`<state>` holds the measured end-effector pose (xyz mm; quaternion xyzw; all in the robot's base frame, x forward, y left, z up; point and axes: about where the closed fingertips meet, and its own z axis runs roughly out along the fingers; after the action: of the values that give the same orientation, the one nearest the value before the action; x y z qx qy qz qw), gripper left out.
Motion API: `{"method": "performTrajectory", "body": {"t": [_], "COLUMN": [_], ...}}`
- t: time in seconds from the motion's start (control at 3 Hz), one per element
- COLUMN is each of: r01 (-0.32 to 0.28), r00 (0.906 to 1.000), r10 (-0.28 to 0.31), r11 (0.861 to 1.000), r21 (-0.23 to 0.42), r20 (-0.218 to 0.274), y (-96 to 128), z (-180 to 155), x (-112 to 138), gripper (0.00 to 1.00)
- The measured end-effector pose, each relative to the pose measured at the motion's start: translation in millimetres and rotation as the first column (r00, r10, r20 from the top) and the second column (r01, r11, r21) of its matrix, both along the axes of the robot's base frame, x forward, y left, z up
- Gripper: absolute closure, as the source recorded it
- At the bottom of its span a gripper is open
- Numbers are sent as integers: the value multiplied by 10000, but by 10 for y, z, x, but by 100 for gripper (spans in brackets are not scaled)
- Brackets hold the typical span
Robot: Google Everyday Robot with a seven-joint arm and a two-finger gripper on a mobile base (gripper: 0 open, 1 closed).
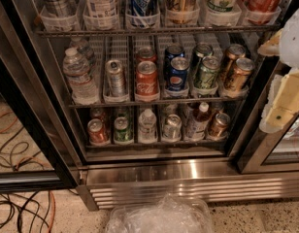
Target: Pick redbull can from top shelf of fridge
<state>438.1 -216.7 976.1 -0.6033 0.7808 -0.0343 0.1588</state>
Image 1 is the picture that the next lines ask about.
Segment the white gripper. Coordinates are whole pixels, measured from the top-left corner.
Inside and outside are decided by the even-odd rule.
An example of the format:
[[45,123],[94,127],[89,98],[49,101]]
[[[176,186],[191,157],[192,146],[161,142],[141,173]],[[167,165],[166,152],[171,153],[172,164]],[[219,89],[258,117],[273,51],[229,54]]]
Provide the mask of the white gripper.
[[259,129],[265,133],[275,133],[282,130],[299,112],[299,8],[284,28],[263,43],[257,53],[280,56],[282,63],[297,68],[284,76],[275,75],[271,82]]

